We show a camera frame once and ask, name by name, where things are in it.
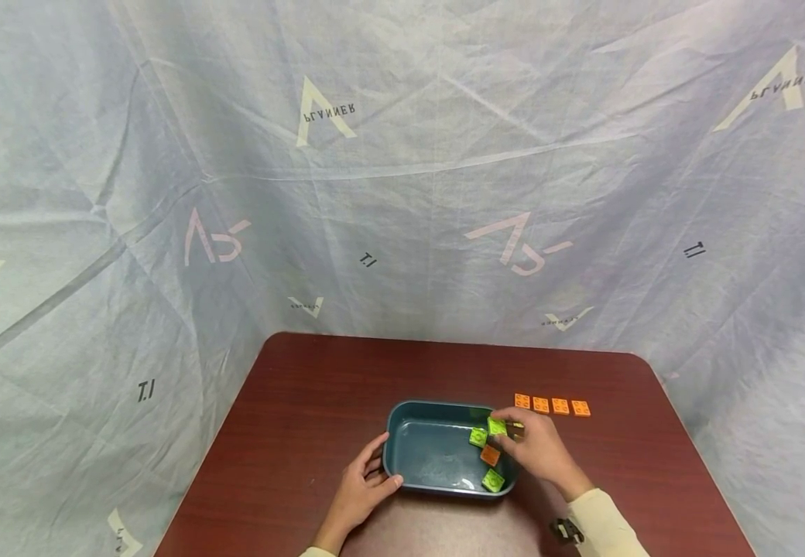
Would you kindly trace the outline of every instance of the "fabric backdrop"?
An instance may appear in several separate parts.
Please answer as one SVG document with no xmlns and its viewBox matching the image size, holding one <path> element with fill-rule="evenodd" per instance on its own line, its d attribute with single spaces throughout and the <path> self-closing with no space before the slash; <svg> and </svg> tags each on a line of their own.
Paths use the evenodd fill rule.
<svg viewBox="0 0 805 557">
<path fill-rule="evenodd" d="M 279 330 L 636 353 L 805 557 L 805 1 L 0 0 L 0 556 L 152 555 Z"/>
</svg>

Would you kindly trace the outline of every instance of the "letter a logo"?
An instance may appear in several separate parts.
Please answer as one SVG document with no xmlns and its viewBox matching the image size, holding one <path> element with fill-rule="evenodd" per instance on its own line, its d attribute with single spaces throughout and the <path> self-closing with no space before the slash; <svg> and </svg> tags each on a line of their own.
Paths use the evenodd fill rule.
<svg viewBox="0 0 805 557">
<path fill-rule="evenodd" d="M 328 119 L 330 119 L 334 127 L 337 128 L 340 133 L 344 134 L 344 137 L 350 139 L 356 136 L 354 131 L 350 129 L 349 125 L 346 125 L 346 122 L 344 122 L 344 119 L 340 117 L 340 115 L 331 113 L 331 103 L 328 102 L 324 94 L 319 92 L 319 89 L 316 89 L 316 86 L 310 81 L 310 78 L 303 76 L 303 93 L 300 98 L 300 125 L 297 127 L 298 147 L 309 145 L 307 139 L 310 136 L 310 122 L 313 121 L 313 118 L 316 116 L 316 113 L 313 112 L 313 101 L 316 101 L 316 104 L 330 114 Z"/>
<path fill-rule="evenodd" d="M 794 111 L 805 106 L 805 102 L 802 102 L 801 78 L 796 80 L 796 76 L 798 75 L 796 72 L 797 59 L 798 53 L 796 47 L 793 46 L 786 54 L 783 54 L 783 58 L 780 58 L 777 64 L 774 64 L 771 71 L 766 73 L 765 76 L 762 77 L 762 80 L 755 84 L 752 91 L 749 91 L 743 100 L 738 102 L 735 109 L 732 110 L 719 125 L 715 125 L 715 128 L 712 130 L 713 133 L 730 128 L 731 124 L 735 122 L 735 119 L 747 109 L 749 102 L 765 95 L 765 89 L 774 81 L 774 77 L 777 77 L 778 74 L 783 78 L 783 82 L 780 84 L 780 87 L 773 87 L 772 91 L 774 93 L 779 91 L 780 94 L 783 95 L 783 103 L 786 105 L 786 109 L 788 111 Z"/>
</svg>

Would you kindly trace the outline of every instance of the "person's left hand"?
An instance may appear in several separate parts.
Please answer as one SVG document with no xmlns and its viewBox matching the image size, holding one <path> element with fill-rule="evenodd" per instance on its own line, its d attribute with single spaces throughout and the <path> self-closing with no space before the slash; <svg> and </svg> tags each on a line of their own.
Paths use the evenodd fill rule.
<svg viewBox="0 0 805 557">
<path fill-rule="evenodd" d="M 403 476 L 387 477 L 381 470 L 384 442 L 389 433 L 374 438 L 359 456 L 344 468 L 341 484 L 337 487 L 331 507 L 313 545 L 332 555 L 338 555 L 352 528 L 368 518 L 372 511 L 403 485 Z"/>
</svg>

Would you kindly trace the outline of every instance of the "wrist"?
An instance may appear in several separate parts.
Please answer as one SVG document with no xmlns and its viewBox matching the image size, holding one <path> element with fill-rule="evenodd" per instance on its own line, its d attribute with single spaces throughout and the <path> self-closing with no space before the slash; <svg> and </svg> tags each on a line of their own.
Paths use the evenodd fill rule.
<svg viewBox="0 0 805 557">
<path fill-rule="evenodd" d="M 341 547 L 344 546 L 346 538 L 350 534 L 350 528 L 346 528 L 344 524 L 334 520 L 330 516 L 325 518 L 325 522 L 316 533 L 316 538 L 313 539 L 313 547 L 325 550 L 332 555 L 340 555 Z"/>
<path fill-rule="evenodd" d="M 568 504 L 594 489 L 594 484 L 575 463 L 556 477 L 553 484 Z"/>
</svg>

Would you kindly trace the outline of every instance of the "dark teal bin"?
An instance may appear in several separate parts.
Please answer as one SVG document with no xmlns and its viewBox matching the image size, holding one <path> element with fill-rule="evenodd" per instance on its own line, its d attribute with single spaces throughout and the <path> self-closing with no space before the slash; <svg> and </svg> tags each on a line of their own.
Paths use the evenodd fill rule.
<svg viewBox="0 0 805 557">
<path fill-rule="evenodd" d="M 480 449 L 468 443 L 471 428 L 486 429 L 491 411 L 448 402 L 401 402 L 387 418 L 385 470 L 402 474 L 402 486 L 416 491 L 482 499 L 505 496 L 514 487 L 518 465 L 502 453 L 495 471 L 505 482 L 502 491 L 492 493 L 481 485 L 489 465 L 480 460 Z"/>
</svg>

